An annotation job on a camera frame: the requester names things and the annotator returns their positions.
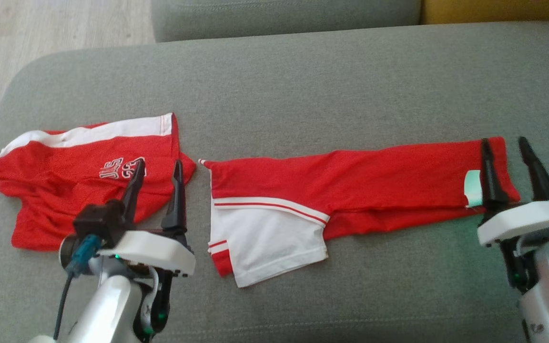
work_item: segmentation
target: gray cushion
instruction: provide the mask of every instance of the gray cushion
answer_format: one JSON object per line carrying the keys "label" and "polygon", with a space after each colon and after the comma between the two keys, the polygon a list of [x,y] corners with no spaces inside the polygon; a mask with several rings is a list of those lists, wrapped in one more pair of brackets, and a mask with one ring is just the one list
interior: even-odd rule
{"label": "gray cushion", "polygon": [[[549,169],[549,23],[303,33],[81,50],[24,68],[0,105],[0,149],[24,131],[177,113],[194,159],[284,158],[492,135],[530,186],[526,135]],[[196,275],[174,283],[158,342],[520,343],[517,291],[474,216],[335,239],[326,261],[247,289],[206,249],[209,173],[187,187]],[[0,194],[0,342],[51,334],[65,275],[54,253],[10,246],[16,199]],[[154,217],[142,227],[156,226]],[[69,330],[96,280],[71,286]]]}
{"label": "gray cushion", "polygon": [[152,0],[156,41],[416,25],[420,0]]}

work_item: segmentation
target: wooden floor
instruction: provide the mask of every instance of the wooden floor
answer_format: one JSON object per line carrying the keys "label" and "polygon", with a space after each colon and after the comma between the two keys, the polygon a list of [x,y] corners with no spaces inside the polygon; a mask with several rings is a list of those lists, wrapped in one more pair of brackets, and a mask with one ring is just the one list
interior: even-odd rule
{"label": "wooden floor", "polygon": [[38,57],[149,43],[147,0],[0,0],[0,100],[13,76]]}

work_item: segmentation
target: white stripe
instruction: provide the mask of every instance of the white stripe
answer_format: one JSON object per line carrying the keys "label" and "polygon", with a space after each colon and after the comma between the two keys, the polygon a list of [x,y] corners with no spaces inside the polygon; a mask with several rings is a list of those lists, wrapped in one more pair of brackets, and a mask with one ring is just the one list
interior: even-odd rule
{"label": "white stripe", "polygon": [[144,137],[148,135],[170,135],[173,128],[172,113],[159,117],[128,119],[115,121],[96,128],[75,128],[57,135],[44,131],[29,131],[11,141],[0,152],[0,158],[16,148],[38,141],[51,148],[69,148],[71,146],[106,141],[115,137]]}
{"label": "white stripe", "polygon": [[222,244],[218,244],[215,247],[207,249],[209,254],[217,254],[218,252],[223,252],[224,250],[228,250],[228,243],[224,242]]}
{"label": "white stripe", "polygon": [[[327,215],[326,213],[323,213],[323,212],[320,212],[320,211],[317,211],[317,210],[314,210],[312,208],[308,208],[304,205],[301,205],[301,204],[298,204],[297,202],[290,202],[289,200],[285,200],[285,199],[281,199],[281,198],[268,198],[268,197],[231,197],[231,198],[218,198],[218,199],[214,199],[213,202],[215,204],[225,204],[225,203],[239,203],[239,202],[263,202],[265,204],[277,204],[277,205],[281,205],[281,206],[287,206],[289,208],[293,208],[293,209],[296,209],[298,210],[299,212],[302,212],[302,213],[306,213],[308,215],[311,215],[313,217],[317,217],[319,219],[322,219],[324,220],[325,222],[327,220],[329,220],[329,215]],[[232,205],[232,206],[226,206],[227,208],[231,208],[231,207],[234,207],[234,208],[238,208],[238,207],[247,207],[247,206],[244,206],[244,205],[240,205],[240,206],[235,206],[235,205]],[[288,209],[284,209],[284,208],[279,208],[277,206],[260,206],[260,205],[251,205],[251,207],[253,208],[277,208],[277,209],[281,209],[282,211],[290,211],[290,213],[296,213],[296,214],[300,214],[300,213],[297,213],[295,211],[292,211],[292,210],[288,210]]]}

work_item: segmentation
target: red stripe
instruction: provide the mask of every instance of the red stripe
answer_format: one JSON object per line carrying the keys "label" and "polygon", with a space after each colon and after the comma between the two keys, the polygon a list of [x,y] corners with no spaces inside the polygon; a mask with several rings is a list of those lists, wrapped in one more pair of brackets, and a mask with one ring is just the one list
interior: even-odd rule
{"label": "red stripe", "polygon": [[290,208],[289,206],[279,205],[279,204],[268,204],[265,202],[220,202],[218,204],[215,204],[216,206],[251,206],[251,205],[259,205],[259,206],[274,206],[278,208],[284,208],[284,209],[290,209],[294,212],[300,213],[301,215],[305,215],[306,217],[317,219],[318,221],[327,224],[327,222],[319,217],[315,217],[314,215],[310,215],[308,213],[304,213],[302,211],[299,211],[295,208]]}
{"label": "red stripe", "polygon": [[218,245],[220,245],[220,244],[223,244],[223,243],[226,243],[226,242],[227,242],[227,241],[221,241],[221,242],[218,242],[218,243],[213,243],[213,244],[209,245],[209,248],[216,247],[216,246],[218,246]]}

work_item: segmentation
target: red garment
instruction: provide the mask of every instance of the red garment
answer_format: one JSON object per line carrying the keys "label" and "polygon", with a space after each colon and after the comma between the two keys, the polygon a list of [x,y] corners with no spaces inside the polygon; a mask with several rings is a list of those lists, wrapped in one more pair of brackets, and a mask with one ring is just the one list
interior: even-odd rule
{"label": "red garment", "polygon": [[[489,141],[503,190],[513,202],[518,202],[520,195],[508,175],[505,141],[501,137]],[[282,229],[276,222],[283,217],[277,217],[275,212],[285,212],[286,218],[288,213],[296,215],[305,225],[313,225],[315,232],[324,226],[325,240],[390,232],[478,213],[466,208],[464,181],[469,170],[481,169],[480,141],[405,145],[379,151],[334,151],[288,159],[200,162],[211,170],[212,176],[209,252],[220,275],[234,271],[240,287],[257,282],[258,278],[263,280],[266,274],[263,265],[271,268],[272,261],[285,261],[290,252],[299,256],[302,251],[296,249],[297,243],[312,240],[311,236],[294,238],[288,237],[290,234],[279,237],[276,233],[263,233],[270,223],[273,231]],[[258,220],[251,219],[248,209],[274,212],[256,213],[260,216]],[[234,216],[233,210],[247,211],[240,217]],[[297,225],[297,231],[304,230],[303,224]],[[261,237],[247,239],[254,232],[269,237],[263,247],[259,243]],[[321,244],[315,239],[305,243],[303,249],[316,251]],[[243,251],[233,252],[232,245]],[[314,254],[311,258],[326,256]],[[294,261],[296,267],[315,262],[298,258]],[[287,261],[287,267],[272,267],[272,273],[278,275],[294,263]],[[255,270],[260,271],[259,275],[249,277]],[[239,280],[238,273],[245,276]]]}
{"label": "red garment", "polygon": [[172,113],[20,135],[0,153],[0,192],[22,201],[11,244],[58,250],[85,205],[122,197],[139,159],[146,172],[135,222],[146,219],[170,200],[178,158],[188,182],[196,164],[181,153]]}

